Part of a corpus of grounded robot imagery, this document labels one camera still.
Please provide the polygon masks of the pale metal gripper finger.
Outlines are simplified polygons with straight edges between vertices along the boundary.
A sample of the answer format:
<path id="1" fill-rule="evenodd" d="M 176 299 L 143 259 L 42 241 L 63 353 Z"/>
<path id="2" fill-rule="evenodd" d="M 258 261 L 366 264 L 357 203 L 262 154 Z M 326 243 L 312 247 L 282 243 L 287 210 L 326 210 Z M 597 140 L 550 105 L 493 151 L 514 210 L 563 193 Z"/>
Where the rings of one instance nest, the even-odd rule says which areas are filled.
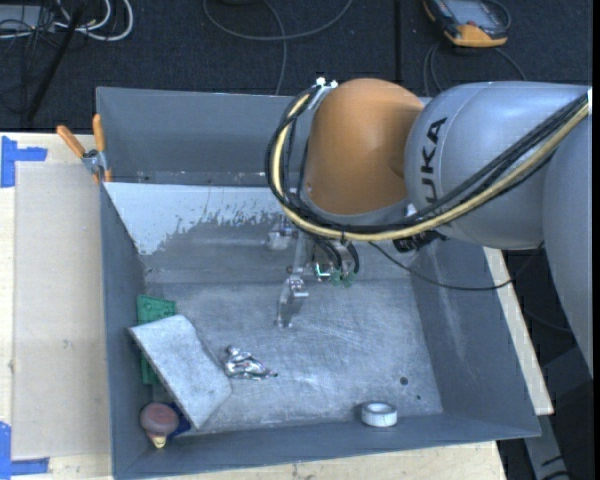
<path id="1" fill-rule="evenodd" d="M 276 325 L 279 328 L 291 327 L 293 316 L 300 311 L 308 297 L 309 292 L 302 277 L 300 275 L 290 275 L 283 283 L 279 295 Z"/>
<path id="2" fill-rule="evenodd" d="M 297 238 L 297 228 L 287 220 L 280 220 L 268 231 L 266 247 L 271 251 L 286 250 Z"/>

